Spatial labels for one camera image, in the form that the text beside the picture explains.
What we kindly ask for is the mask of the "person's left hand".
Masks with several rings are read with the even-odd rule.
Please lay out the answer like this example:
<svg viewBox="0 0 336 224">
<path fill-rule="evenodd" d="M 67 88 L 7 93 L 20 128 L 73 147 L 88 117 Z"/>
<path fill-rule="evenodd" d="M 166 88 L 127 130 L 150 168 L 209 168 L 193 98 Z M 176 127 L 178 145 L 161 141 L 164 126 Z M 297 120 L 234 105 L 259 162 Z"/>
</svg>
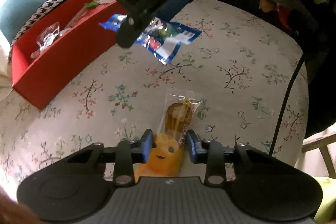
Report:
<svg viewBox="0 0 336 224">
<path fill-rule="evenodd" d="M 25 205 L 13 201 L 1 188 L 1 223 L 42 223 L 40 219 Z"/>
</svg>

